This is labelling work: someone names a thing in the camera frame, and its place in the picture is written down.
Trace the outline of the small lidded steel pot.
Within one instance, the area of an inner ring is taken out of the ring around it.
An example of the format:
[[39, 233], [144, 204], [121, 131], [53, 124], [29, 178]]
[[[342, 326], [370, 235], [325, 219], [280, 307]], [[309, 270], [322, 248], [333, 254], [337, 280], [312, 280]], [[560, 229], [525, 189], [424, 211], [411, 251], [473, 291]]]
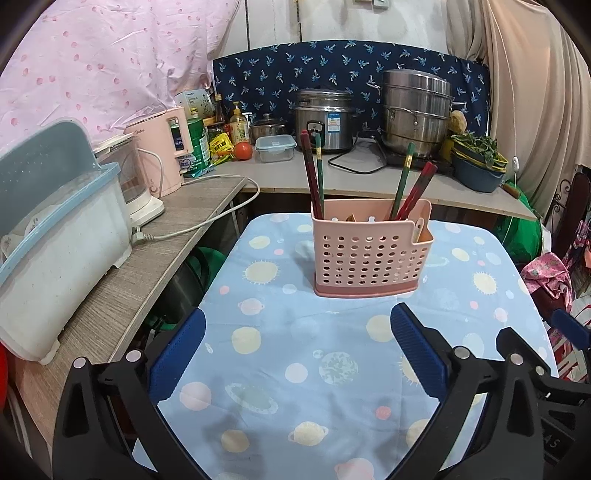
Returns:
[[287, 126], [283, 120], [274, 118], [270, 113], [264, 113], [262, 118], [250, 124], [250, 140], [256, 143], [256, 140], [262, 137], [284, 134], [286, 129]]

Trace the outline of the pink floral cloth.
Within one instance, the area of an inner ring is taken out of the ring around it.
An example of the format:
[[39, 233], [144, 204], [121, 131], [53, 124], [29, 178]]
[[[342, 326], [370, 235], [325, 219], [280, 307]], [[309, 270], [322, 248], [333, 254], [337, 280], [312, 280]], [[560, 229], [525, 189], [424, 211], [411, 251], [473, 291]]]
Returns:
[[546, 252], [520, 272], [526, 291], [547, 323], [552, 313], [564, 310], [578, 319], [583, 313], [590, 313], [590, 295], [583, 297], [584, 304], [573, 308], [575, 288], [571, 274], [563, 261], [554, 253]]

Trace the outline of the bright red chopstick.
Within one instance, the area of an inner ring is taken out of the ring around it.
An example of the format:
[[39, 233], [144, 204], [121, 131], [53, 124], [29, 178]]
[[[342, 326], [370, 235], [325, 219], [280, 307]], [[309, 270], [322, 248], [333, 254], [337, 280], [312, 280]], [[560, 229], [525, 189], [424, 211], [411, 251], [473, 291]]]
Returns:
[[322, 219], [322, 202], [320, 190], [318, 189], [317, 171], [315, 171], [315, 160], [311, 152], [311, 139], [307, 130], [301, 131], [301, 150], [304, 154], [305, 172], [307, 172], [308, 189], [311, 193], [311, 205], [315, 219]]

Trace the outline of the pink electric kettle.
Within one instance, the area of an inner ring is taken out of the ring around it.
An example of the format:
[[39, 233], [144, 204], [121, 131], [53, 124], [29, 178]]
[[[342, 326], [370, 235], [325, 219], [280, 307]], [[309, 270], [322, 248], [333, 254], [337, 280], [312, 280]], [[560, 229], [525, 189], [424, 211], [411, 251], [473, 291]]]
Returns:
[[183, 184], [178, 157], [191, 154], [192, 143], [183, 107], [155, 113], [126, 125], [139, 155], [139, 168], [150, 194], [162, 198]]

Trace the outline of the white ceramic spoon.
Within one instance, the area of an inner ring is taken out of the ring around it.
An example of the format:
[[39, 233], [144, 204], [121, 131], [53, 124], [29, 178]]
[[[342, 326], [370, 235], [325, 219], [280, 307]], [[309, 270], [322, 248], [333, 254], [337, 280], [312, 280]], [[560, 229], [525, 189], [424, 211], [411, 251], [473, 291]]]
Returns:
[[415, 223], [415, 229], [413, 234], [413, 242], [418, 243], [422, 234], [422, 231], [425, 227], [425, 219], [423, 217], [419, 217]]

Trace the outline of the green plastic bag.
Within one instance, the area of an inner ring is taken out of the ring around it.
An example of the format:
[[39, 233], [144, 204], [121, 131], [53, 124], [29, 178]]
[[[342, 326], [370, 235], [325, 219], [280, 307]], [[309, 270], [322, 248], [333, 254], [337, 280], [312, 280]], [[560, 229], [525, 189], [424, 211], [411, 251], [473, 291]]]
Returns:
[[514, 263], [528, 264], [541, 252], [542, 229], [538, 216], [523, 192], [520, 193], [520, 201], [534, 214], [534, 219], [500, 216], [493, 228], [493, 234]]

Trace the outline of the blue basin with vegetables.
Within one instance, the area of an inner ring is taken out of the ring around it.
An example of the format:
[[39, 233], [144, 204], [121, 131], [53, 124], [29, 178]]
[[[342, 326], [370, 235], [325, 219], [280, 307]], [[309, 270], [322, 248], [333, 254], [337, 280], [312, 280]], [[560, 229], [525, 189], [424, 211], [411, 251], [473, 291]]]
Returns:
[[508, 160], [499, 152], [497, 140], [470, 132], [452, 136], [451, 159], [454, 176], [466, 187], [492, 193], [502, 183]]

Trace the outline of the yellow snack bag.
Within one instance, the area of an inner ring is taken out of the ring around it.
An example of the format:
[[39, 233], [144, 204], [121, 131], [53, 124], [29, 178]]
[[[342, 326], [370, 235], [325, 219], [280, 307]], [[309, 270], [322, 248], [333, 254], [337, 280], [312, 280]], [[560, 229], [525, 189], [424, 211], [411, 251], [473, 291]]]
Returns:
[[221, 165], [233, 159], [235, 146], [228, 134], [221, 133], [216, 135], [209, 143], [209, 152], [211, 153], [211, 164], [214, 166]]

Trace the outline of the dark green chopstick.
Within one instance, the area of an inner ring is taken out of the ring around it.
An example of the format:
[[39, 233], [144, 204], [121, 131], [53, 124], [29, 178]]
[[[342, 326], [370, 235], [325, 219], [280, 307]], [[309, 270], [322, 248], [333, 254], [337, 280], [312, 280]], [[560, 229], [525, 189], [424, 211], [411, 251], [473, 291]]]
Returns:
[[396, 196], [394, 197], [394, 203], [393, 203], [393, 207], [391, 210], [391, 216], [390, 216], [391, 220], [394, 220], [397, 218], [398, 212], [401, 208], [402, 199], [403, 199], [404, 191], [406, 188], [409, 172], [410, 172], [410, 169], [412, 166], [414, 154], [415, 154], [415, 144], [413, 142], [410, 142], [408, 145], [408, 149], [407, 149], [407, 155], [406, 155], [406, 158], [405, 158], [405, 161], [403, 164], [401, 177], [400, 177], [400, 180], [398, 183]]

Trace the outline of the pink dotted curtain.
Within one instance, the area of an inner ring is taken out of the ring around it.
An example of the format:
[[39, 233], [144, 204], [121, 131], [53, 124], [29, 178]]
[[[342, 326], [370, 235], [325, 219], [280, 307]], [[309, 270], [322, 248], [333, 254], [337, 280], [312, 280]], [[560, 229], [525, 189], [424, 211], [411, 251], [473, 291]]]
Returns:
[[73, 118], [94, 142], [211, 85], [235, 1], [56, 1], [1, 74], [1, 148]]

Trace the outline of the pink perforated utensil basket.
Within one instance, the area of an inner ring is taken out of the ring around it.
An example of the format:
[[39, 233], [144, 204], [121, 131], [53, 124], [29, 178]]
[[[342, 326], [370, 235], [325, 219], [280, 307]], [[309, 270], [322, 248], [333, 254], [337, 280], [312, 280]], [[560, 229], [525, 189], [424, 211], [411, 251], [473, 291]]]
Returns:
[[[327, 199], [324, 206], [324, 219], [311, 219], [318, 296], [373, 298], [418, 288], [434, 243], [428, 200], [419, 200], [402, 221], [390, 219], [389, 199]], [[356, 222], [346, 222], [351, 214]], [[414, 243], [419, 217], [425, 227]]]

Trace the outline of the red tomato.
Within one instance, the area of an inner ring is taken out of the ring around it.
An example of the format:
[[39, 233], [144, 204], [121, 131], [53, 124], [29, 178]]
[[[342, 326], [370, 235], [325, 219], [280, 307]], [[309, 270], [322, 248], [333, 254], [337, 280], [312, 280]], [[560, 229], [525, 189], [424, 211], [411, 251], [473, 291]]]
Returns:
[[233, 155], [238, 161], [246, 161], [252, 158], [252, 145], [249, 142], [239, 142], [233, 147]]

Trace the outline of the green chopstick gold band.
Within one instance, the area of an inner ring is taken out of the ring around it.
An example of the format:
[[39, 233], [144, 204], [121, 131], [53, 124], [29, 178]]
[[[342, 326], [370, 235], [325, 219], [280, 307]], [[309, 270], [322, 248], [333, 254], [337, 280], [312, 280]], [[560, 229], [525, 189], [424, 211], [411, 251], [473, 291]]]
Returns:
[[322, 219], [324, 219], [325, 189], [324, 189], [324, 165], [322, 165], [322, 134], [321, 134], [321, 132], [315, 132], [314, 137], [315, 137], [315, 161], [317, 161], [317, 175], [318, 175], [318, 197], [320, 198]]

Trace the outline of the white glass blender appliance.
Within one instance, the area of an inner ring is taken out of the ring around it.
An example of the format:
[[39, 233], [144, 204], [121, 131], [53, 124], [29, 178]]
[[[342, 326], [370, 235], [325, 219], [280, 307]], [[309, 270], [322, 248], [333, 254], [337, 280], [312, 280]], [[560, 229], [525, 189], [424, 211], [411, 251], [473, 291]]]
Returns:
[[119, 165], [119, 184], [133, 227], [141, 227], [164, 212], [163, 202], [154, 197], [147, 186], [132, 133], [105, 140], [93, 148], [93, 153], [100, 165]]

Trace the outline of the green milk powder can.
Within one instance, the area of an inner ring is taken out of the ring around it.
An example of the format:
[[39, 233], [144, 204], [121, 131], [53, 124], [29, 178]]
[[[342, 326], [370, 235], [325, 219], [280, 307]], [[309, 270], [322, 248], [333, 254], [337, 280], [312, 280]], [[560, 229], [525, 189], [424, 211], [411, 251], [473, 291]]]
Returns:
[[190, 119], [187, 121], [187, 128], [193, 151], [183, 160], [185, 170], [183, 176], [196, 178], [211, 166], [211, 153], [204, 122], [199, 118]]

